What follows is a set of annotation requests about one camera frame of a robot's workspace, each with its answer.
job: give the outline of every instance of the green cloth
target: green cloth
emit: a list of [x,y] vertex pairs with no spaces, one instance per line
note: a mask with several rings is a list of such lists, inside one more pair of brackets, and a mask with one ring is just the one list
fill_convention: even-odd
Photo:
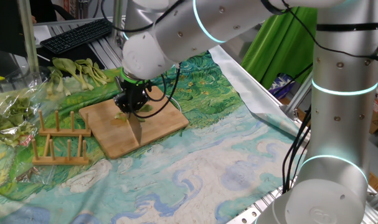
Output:
[[[317,10],[305,7],[292,10],[314,35]],[[279,73],[295,77],[312,63],[313,45],[312,38],[293,15],[273,16],[262,25],[241,66],[269,89]],[[302,83],[310,71],[297,81]]]

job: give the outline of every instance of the screw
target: screw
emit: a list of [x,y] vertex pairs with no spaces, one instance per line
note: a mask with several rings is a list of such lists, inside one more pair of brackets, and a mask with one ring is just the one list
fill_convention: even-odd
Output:
[[343,68],[343,67],[344,67],[344,64],[343,64],[342,62],[338,62],[338,63],[337,63],[337,67],[338,67],[338,68]]

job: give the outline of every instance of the chopped vegetable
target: chopped vegetable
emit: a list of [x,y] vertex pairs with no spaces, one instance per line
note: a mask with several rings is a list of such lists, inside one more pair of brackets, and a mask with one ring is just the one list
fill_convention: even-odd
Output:
[[0,140],[7,145],[16,147],[22,136],[30,135],[35,126],[27,120],[34,114],[28,98],[6,98],[8,105],[5,112],[0,113]]
[[124,122],[126,122],[126,120],[128,119],[127,117],[126,117],[126,115],[125,115],[125,113],[124,112],[118,112],[115,116],[114,116],[114,118],[115,119],[120,119],[120,120],[122,120],[122,121],[124,121]]
[[150,112],[153,110],[153,106],[151,105],[144,105],[140,108],[139,112]]

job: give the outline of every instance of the blue led ring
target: blue led ring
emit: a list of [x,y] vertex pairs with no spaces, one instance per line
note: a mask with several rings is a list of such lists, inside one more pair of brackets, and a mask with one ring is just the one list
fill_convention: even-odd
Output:
[[194,15],[197,19],[197,22],[200,26],[200,28],[202,29],[202,31],[213,41],[217,42],[217,43],[224,43],[225,41],[222,41],[222,40],[218,40],[216,39],[215,37],[213,37],[208,31],[207,29],[204,27],[204,25],[202,24],[201,20],[200,20],[200,17],[199,17],[199,13],[197,12],[197,4],[196,4],[196,1],[197,0],[193,0],[193,10],[194,10]]
[[332,94],[332,95],[338,95],[338,96],[357,96],[357,95],[362,95],[362,94],[374,91],[377,88],[377,86],[378,86],[378,83],[376,83],[374,86],[372,86],[372,87],[370,87],[368,89],[365,89],[365,90],[360,90],[360,91],[334,91],[334,90],[328,90],[328,89],[325,89],[323,87],[318,86],[314,82],[314,80],[312,80],[312,84],[313,84],[313,86],[315,88],[317,88],[318,90],[320,90],[322,92],[329,93],[329,94]]
[[369,184],[369,181],[367,180],[367,177],[366,175],[364,174],[363,170],[360,169],[357,165],[355,165],[353,162],[347,160],[347,159],[343,159],[341,157],[338,157],[338,156],[329,156],[329,155],[321,155],[321,156],[313,156],[313,157],[310,157],[309,159],[307,159],[304,163],[302,163],[301,165],[301,168],[309,161],[313,160],[313,159],[317,159],[317,158],[333,158],[333,159],[339,159],[341,161],[344,161],[344,162],[347,162],[348,164],[354,166],[358,171],[360,171],[361,174],[363,174],[363,177],[364,179],[366,180],[366,183]]

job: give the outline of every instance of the vegetable piece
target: vegetable piece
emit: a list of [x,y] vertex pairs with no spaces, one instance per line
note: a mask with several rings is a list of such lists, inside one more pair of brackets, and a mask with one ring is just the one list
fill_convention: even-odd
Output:
[[142,106],[138,112],[150,112],[153,110],[153,106],[151,105],[144,105]]
[[53,64],[57,69],[70,73],[78,82],[82,84],[83,90],[88,89],[88,86],[86,85],[85,81],[81,80],[75,74],[77,68],[72,60],[67,58],[53,58]]
[[124,121],[124,122],[126,122],[126,120],[128,119],[127,117],[126,117],[126,115],[125,115],[125,113],[124,112],[118,112],[115,116],[114,116],[114,118],[115,119],[120,119],[120,120],[122,120],[122,121]]
[[49,96],[53,95],[53,82],[50,81],[48,84],[47,84],[47,89],[46,89],[46,92]]
[[65,96],[71,96],[71,92],[67,87],[63,86],[63,90],[64,90]]
[[96,71],[99,74],[99,76],[101,76],[104,79],[104,81],[106,81],[106,82],[112,82],[113,81],[110,78],[108,78],[106,76],[106,74],[104,74],[103,71],[101,71],[99,68],[93,67],[93,71]]
[[59,82],[56,91],[63,92],[63,73],[55,67],[47,67],[50,70],[50,77],[53,77],[53,82]]
[[99,74],[95,71],[95,70],[93,70],[92,71],[93,72],[93,76],[94,76],[94,78],[96,78],[99,82],[101,82],[103,85],[107,85],[107,82],[103,79],[103,78],[101,78],[100,76],[99,76]]
[[35,132],[35,126],[27,120],[33,115],[28,98],[6,98],[8,107],[0,113],[0,140],[15,147],[21,136]]
[[81,79],[81,81],[82,81],[82,89],[83,90],[87,90],[88,89],[88,85],[87,85],[86,81],[82,77],[82,66],[79,65],[78,63],[75,63],[75,62],[74,62],[74,66],[79,71],[79,79]]
[[99,81],[101,84],[103,85],[106,85],[107,82],[102,80],[102,79],[99,79],[98,77],[96,77],[94,74],[93,74],[93,71],[90,67],[86,67],[86,66],[82,66],[82,70],[85,74],[89,75],[90,77],[93,78],[93,81],[96,83],[96,80]]

